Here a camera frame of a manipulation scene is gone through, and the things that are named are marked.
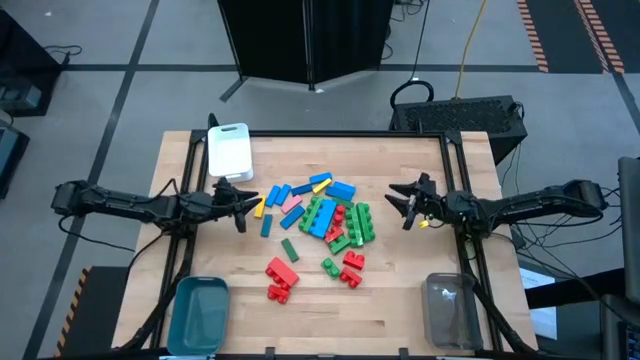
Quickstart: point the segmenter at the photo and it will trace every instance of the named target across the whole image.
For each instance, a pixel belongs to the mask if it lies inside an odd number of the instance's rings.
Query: gray floor
[[[140,62],[143,64],[230,64],[219,10],[211,0],[160,0]],[[150,0],[0,0],[42,45],[79,44],[76,64],[129,62]],[[457,64],[479,2],[434,0],[420,63]],[[409,64],[415,57],[422,18],[391,23],[388,41],[394,55],[386,63]],[[534,65],[515,2],[491,1],[470,51],[470,64]],[[391,116],[388,98],[409,77],[406,72],[363,72],[319,86],[305,87],[250,79],[227,103],[219,96],[237,79],[231,72],[138,72],[122,110],[99,183],[123,191],[147,193],[163,131],[205,126],[209,112],[223,123],[246,122],[253,129],[379,129]],[[418,73],[436,89],[436,99],[453,96],[457,73]],[[0,358],[20,358],[51,281],[65,236],[49,209],[54,186],[86,178],[123,74],[67,72],[58,82],[48,114],[21,118],[16,127],[31,144],[9,196],[0,206]],[[640,76],[625,75],[640,96]],[[610,75],[542,73],[466,73],[461,96],[512,94],[526,107],[529,137],[518,168],[521,192],[586,178],[614,188],[616,160],[638,156],[638,131]],[[417,101],[407,91],[399,102]],[[508,161],[499,166],[500,174]],[[504,184],[516,193],[515,166]],[[615,219],[615,210],[607,219]],[[139,225],[89,216],[83,234],[133,246]],[[548,243],[603,234],[604,222],[560,230]],[[552,263],[540,250],[534,255]],[[579,274],[621,266],[620,236],[555,248],[553,254]],[[53,354],[80,270],[89,265],[124,265],[131,255],[80,242],[40,349]]]

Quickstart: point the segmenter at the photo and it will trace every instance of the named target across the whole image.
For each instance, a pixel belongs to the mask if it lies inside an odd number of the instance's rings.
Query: red toy block
[[[346,267],[340,273],[340,280],[349,283],[349,287],[352,289],[355,289],[362,282],[362,278],[358,274]]]
[[[364,255],[356,255],[355,252],[349,250],[345,254],[342,263],[354,267],[358,270],[362,270],[362,268],[364,267]]]
[[[271,300],[278,300],[280,304],[284,304],[289,300],[289,292],[279,286],[269,285],[267,297]]]
[[[299,279],[298,275],[277,256],[271,260],[265,272],[273,277],[273,281],[285,290],[291,289]]]
[[[327,232],[327,236],[324,237],[324,241],[328,244],[336,240],[337,238],[340,237],[340,235],[343,235],[343,234],[344,234],[344,231],[342,231],[341,227],[333,225],[331,227],[331,230]]]
[[[344,212],[345,212],[345,207],[342,205],[338,205],[336,207],[336,212],[333,215],[333,224],[340,226],[342,225],[342,220],[344,220]]]

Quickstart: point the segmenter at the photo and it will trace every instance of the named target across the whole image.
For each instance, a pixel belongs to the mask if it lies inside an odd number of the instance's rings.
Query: black metal frame
[[[442,156],[442,163],[444,168],[445,181],[447,184],[447,190],[448,191],[455,190],[455,180],[453,177],[453,169],[451,165],[451,158],[449,155],[449,148],[448,148],[449,144],[453,144],[456,150],[456,160],[460,170],[460,177],[462,180],[463,190],[471,192],[471,181],[469,179],[466,159],[464,156],[464,149],[462,146],[462,137],[460,136],[460,133],[442,133],[442,132],[430,132],[430,133],[417,132],[416,133],[416,132],[398,132],[398,131],[394,131],[394,132],[390,132],[390,131],[305,131],[305,130],[253,130],[253,131],[250,131],[249,133],[250,133],[250,136],[252,137],[376,137],[376,138],[438,139],[440,143],[440,152]],[[203,140],[205,139],[206,134],[207,134],[206,130],[193,130],[191,132],[191,137],[189,140],[189,149],[187,151],[187,157],[185,160],[182,183],[180,185],[181,192],[187,192],[189,190],[189,187],[191,184],[191,177],[193,174],[195,154],[196,154],[197,147],[201,142],[204,143],[205,148],[204,148],[203,156],[200,163],[196,191],[204,190],[204,184],[205,184],[205,179],[207,174],[207,151],[206,151],[206,142]],[[161,298],[167,293],[172,281],[175,281],[175,279],[173,279],[175,261],[177,257],[179,243],[183,239],[185,239],[187,243],[186,243],[185,255],[183,258],[183,263],[181,265],[181,268],[186,266],[188,269],[186,275],[190,273],[191,265],[193,263],[193,253],[194,253],[196,236],[197,236],[197,226],[193,226],[191,230],[192,231],[188,232],[188,235],[186,238],[180,238],[177,236],[174,236],[171,238],[171,243],[169,245],[169,250],[167,252],[167,261],[165,263],[164,273],[162,277],[162,286],[160,290]],[[466,247],[465,247],[465,241],[467,239],[467,236],[464,233],[464,230],[460,227],[454,227],[454,234],[455,234],[456,245],[458,249],[460,271],[462,273],[467,271],[471,272],[472,268],[471,268],[471,264],[469,262],[469,257],[467,256]],[[475,250],[477,268],[478,268],[478,273],[479,273],[479,278],[480,278],[482,288],[486,292],[486,295],[491,300],[493,300],[493,296],[491,293],[491,284],[489,281],[489,271],[486,264],[486,258],[485,258],[485,254],[482,246],[482,241],[481,239],[471,239],[471,241],[473,242],[473,246]],[[473,296],[473,293],[469,292],[468,294],[465,294],[465,296]],[[475,306],[472,309],[466,309],[466,310],[470,316],[473,316],[473,315],[477,316],[477,309]],[[489,324],[491,344],[492,344],[493,350],[492,351],[481,350],[476,352],[476,355],[492,356],[495,358],[505,358],[505,359],[506,358],[525,359],[525,358],[531,357],[531,355],[504,353],[503,347],[502,347],[502,338],[495,325],[495,322],[493,321],[493,319],[489,317],[487,317],[487,321]],[[151,346],[150,346],[151,348],[159,348],[163,326],[164,326],[164,314],[163,316],[160,317],[160,320],[158,321],[158,324],[152,334]],[[273,351],[275,350],[273,350],[272,348],[267,348],[267,355],[270,352],[271,354],[273,354]],[[408,350],[405,348],[401,348],[399,349],[399,351],[400,351],[400,358],[402,359],[404,358],[435,359],[436,358],[436,357],[424,357],[424,356],[421,356],[421,357],[409,356]],[[227,355],[217,355],[216,357],[221,357],[221,358],[224,357],[229,359],[232,359],[232,358],[242,358],[242,359],[256,358],[257,359],[257,358],[265,358],[265,356],[266,355],[256,355],[256,354],[251,354],[251,355],[227,354]],[[300,355],[300,356],[295,355],[293,357],[292,356],[285,356],[285,357],[291,358],[291,359],[308,358],[308,356],[306,355]],[[397,356],[393,356],[393,355],[390,355],[390,356],[336,356],[336,358],[397,359]]]

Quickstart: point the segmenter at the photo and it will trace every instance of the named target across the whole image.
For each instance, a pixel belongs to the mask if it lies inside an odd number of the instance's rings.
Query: blue toy block
[[[273,185],[273,187],[271,188],[271,192],[269,193],[269,196],[267,197],[267,201],[264,202],[264,205],[268,206],[268,207],[272,207],[273,206],[273,202],[276,201],[276,198],[278,197],[279,193],[280,193],[280,186]]]
[[[293,210],[291,210],[289,214],[285,216],[282,221],[280,221],[280,226],[288,229],[291,225],[293,225],[293,223],[296,222],[296,220],[300,219],[300,216],[302,216],[303,214],[304,208],[302,206],[298,205],[294,207]]]
[[[327,179],[331,179],[333,175],[331,173],[322,173],[318,175],[313,175],[309,178],[309,182],[311,184],[319,184]]]
[[[291,185],[282,186],[276,198],[276,205],[282,206],[282,204],[284,204],[284,201],[287,200],[287,195],[289,195],[289,191],[291,191]]]
[[[306,194],[311,192],[311,190],[313,190],[313,184],[298,186],[297,188],[291,189],[291,196]]]
[[[264,221],[262,221],[262,231],[260,232],[260,236],[269,237],[272,221],[273,221],[273,215],[267,214],[264,216]]]
[[[339,189],[335,186],[329,186],[324,193],[327,196],[336,197],[346,201],[351,201],[351,199],[353,199],[353,193],[344,191],[343,189]]]
[[[336,210],[336,206],[338,206],[338,204],[333,200],[322,200],[322,205],[320,205],[320,209],[318,209],[318,214],[313,221],[313,225],[311,225],[311,228],[309,229],[309,233],[311,235],[324,239],[324,236],[327,234],[327,230],[329,230],[329,225],[331,225],[333,212]]]
[[[351,193],[351,194],[355,194],[356,193],[356,187],[355,186],[349,185],[349,184],[345,184],[345,183],[342,183],[340,181],[334,181],[333,184],[331,184],[331,186],[333,186],[335,188],[338,188],[340,190],[344,190],[344,191],[346,191],[348,193]]]

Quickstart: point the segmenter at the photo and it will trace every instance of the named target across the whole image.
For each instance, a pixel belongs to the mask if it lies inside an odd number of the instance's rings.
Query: teal plastic bin
[[[172,355],[213,355],[224,343],[229,288],[220,278],[187,277],[178,284],[167,349]]]

